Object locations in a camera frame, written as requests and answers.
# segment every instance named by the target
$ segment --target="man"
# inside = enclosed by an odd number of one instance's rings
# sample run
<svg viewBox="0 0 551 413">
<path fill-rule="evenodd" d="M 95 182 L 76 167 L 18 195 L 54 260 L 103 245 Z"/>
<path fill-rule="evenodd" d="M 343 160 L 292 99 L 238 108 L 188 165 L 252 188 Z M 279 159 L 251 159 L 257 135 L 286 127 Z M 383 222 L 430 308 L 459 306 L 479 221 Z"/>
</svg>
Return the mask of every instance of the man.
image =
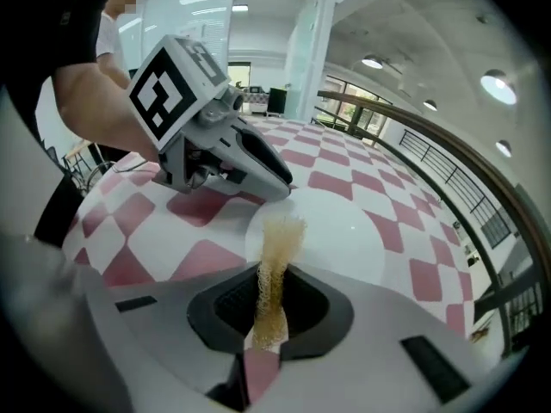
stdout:
<svg viewBox="0 0 551 413">
<path fill-rule="evenodd" d="M 116 20 L 121 14 L 133 10 L 136 3 L 137 0 L 108 0 L 97 35 L 96 56 L 99 68 L 123 89 L 130 84 L 130 77 L 124 62 Z"/>
<path fill-rule="evenodd" d="M 1 1 L 3 13 L 8 14 L 9 0 Z M 97 33 L 107 1 L 25 0 L 34 23 L 31 27 L 16 17 L 5 20 L 10 41 L 2 41 L 0 46 L 0 93 L 7 92 L 29 131 L 40 139 L 35 110 L 42 84 L 52 77 L 59 115 L 76 135 L 137 151 L 154 161 L 158 157 L 155 146 L 136 120 L 125 91 L 96 63 Z M 0 100 L 3 105 L 7 105 L 5 98 Z M 8 145 L 9 137 L 2 138 L 3 145 Z M 50 206 L 54 203 L 50 199 L 35 236 L 60 245 L 82 196 L 68 177 L 55 194 L 57 205 Z M 59 203 L 64 204 L 63 218 Z"/>
</svg>

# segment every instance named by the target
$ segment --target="railing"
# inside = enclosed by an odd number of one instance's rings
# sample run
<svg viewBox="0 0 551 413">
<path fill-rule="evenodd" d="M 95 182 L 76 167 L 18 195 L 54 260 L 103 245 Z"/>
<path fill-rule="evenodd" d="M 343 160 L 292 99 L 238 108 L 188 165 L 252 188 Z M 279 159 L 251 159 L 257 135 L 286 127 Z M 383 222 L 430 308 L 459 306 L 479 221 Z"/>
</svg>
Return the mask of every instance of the railing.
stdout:
<svg viewBox="0 0 551 413">
<path fill-rule="evenodd" d="M 479 223 L 492 248 L 503 242 L 512 232 L 505 211 L 498 211 L 480 187 L 448 157 L 419 136 L 405 131 L 399 142 L 410 153 L 432 169 L 467 206 Z"/>
<path fill-rule="evenodd" d="M 495 167 L 490 165 L 468 144 L 458 139 L 447 130 L 444 130 L 436 124 L 427 121 L 421 116 L 412 114 L 401 108 L 396 108 L 392 105 L 371 101 L 358 96 L 339 94 L 337 92 L 323 90 L 318 92 L 318 96 L 331 98 L 356 105 L 357 107 L 370 109 L 376 113 L 383 114 L 393 120 L 396 120 L 405 126 L 408 126 L 412 130 L 421 133 L 428 139 L 445 148 L 451 155 L 465 164 L 467 168 L 471 170 L 484 185 L 486 185 L 486 187 L 496 197 L 497 201 L 501 203 L 504 210 L 506 210 L 506 214 L 517 227 L 518 233 L 526 243 L 533 265 L 529 273 L 527 272 L 526 274 L 523 274 L 522 277 L 519 276 L 505 287 L 501 285 L 495 267 L 492 265 L 492 260 L 486 251 L 485 245 L 478 238 L 478 235 L 470 225 L 470 222 L 461 214 L 455 206 L 455 203 L 449 199 L 443 189 L 440 188 L 429 175 L 421 170 L 414 162 L 404 156 L 401 151 L 393 148 L 378 136 L 374 136 L 372 133 L 361 129 L 356 124 L 353 124 L 344 118 L 317 108 L 319 111 L 329 114 L 333 118 L 333 123 L 337 123 L 338 121 L 339 123 L 345 124 L 346 133 L 353 136 L 358 136 L 360 138 L 373 140 L 375 143 L 381 145 L 394 154 L 394 156 L 400 159 L 411 170 L 415 171 L 419 177 L 427 182 L 429 186 L 431 186 L 442 198 L 444 203 L 446 203 L 449 210 L 457 217 L 465 232 L 471 238 L 475 249 L 479 251 L 480 260 L 486 267 L 490 282 L 492 283 L 488 292 L 485 293 L 482 298 L 474 302 L 475 318 L 478 318 L 480 317 L 480 314 L 484 314 L 491 310 L 498 311 L 504 336 L 504 357 L 512 351 L 513 342 L 517 342 L 518 334 L 520 334 L 523 338 L 523 342 L 526 342 L 527 337 L 534 335 L 534 329 L 543 329 L 542 327 L 539 327 L 542 323 L 535 323 L 534 321 L 538 318 L 541 319 L 541 317 L 532 316 L 524 319 L 524 321 L 528 320 L 528 322 L 523 324 L 523 330 L 521 331 L 517 330 L 518 325 L 513 325 L 515 328 L 513 333 L 515 335 L 513 336 L 511 334 L 511 325 L 516 323 L 518 315 L 521 313 L 515 311 L 514 299 L 523 295 L 527 289 L 537 287 L 540 294 L 540 297 L 538 297 L 540 300 L 537 309 L 538 311 L 542 311 L 544 306 L 547 307 L 549 282 L 551 282 L 551 234 L 549 233 L 535 204 L 531 201 L 522 186 L 517 185 L 513 187 L 505 179 L 505 177 L 495 169 Z"/>
</svg>

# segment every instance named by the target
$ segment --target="black sleeve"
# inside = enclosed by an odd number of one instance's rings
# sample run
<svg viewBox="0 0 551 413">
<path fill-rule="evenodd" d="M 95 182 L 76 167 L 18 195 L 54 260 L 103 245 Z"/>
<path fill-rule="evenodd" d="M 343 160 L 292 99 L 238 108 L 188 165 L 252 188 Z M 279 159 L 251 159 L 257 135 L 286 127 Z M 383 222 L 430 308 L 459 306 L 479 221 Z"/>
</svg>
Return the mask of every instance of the black sleeve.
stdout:
<svg viewBox="0 0 551 413">
<path fill-rule="evenodd" d="M 102 10 L 107 0 L 72 0 L 66 25 L 59 26 L 59 47 L 54 67 L 96 62 L 96 41 Z"/>
</svg>

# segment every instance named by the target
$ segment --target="window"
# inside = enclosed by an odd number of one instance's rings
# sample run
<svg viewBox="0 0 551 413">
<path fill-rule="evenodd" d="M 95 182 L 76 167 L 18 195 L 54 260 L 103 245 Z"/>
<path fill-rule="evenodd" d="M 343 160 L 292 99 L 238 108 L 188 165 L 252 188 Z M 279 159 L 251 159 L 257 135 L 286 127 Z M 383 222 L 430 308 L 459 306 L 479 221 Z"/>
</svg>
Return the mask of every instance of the window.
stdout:
<svg viewBox="0 0 551 413">
<path fill-rule="evenodd" d="M 234 62 L 227 66 L 227 73 L 233 87 L 249 87 L 251 81 L 251 63 Z"/>
<path fill-rule="evenodd" d="M 337 93 L 345 93 L 353 96 L 360 96 L 361 98 L 366 98 L 373 101 L 383 102 L 385 104 L 392 105 L 391 102 L 379 97 L 378 95 L 369 92 L 368 90 L 362 89 L 361 87 L 355 86 L 354 84 L 348 83 L 346 81 L 334 78 L 326 77 L 323 83 L 323 90 L 333 91 Z M 356 111 L 356 106 L 349 104 L 347 102 L 341 102 L 338 100 L 331 100 L 328 98 L 319 98 L 318 107 L 323 108 L 327 112 L 336 114 L 337 116 L 347 120 L 352 121 L 354 117 L 354 112 Z M 318 111 L 317 120 L 325 123 L 327 126 L 337 125 L 336 128 L 343 129 L 346 131 L 348 126 L 346 123 L 336 120 L 333 116 L 330 116 L 327 113 Z M 364 109 L 358 122 L 356 123 L 360 128 L 379 136 L 382 128 L 387 121 L 387 117 L 382 114 L 377 114 L 371 110 Z"/>
</svg>

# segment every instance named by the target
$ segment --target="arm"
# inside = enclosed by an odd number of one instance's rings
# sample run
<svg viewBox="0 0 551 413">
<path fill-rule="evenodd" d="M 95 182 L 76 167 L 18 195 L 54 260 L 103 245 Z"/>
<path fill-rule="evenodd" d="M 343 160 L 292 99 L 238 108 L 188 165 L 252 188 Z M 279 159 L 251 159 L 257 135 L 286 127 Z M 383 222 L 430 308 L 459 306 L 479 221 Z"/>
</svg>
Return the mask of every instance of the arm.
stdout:
<svg viewBox="0 0 551 413">
<path fill-rule="evenodd" d="M 59 114 L 72 132 L 158 161 L 157 149 L 133 115 L 125 91 L 96 63 L 58 68 L 53 74 L 53 90 Z"/>
<path fill-rule="evenodd" d="M 124 71 L 119 69 L 112 53 L 104 53 L 97 57 L 97 63 L 103 74 L 111 78 L 120 88 L 127 89 L 130 85 L 130 78 Z"/>
</svg>

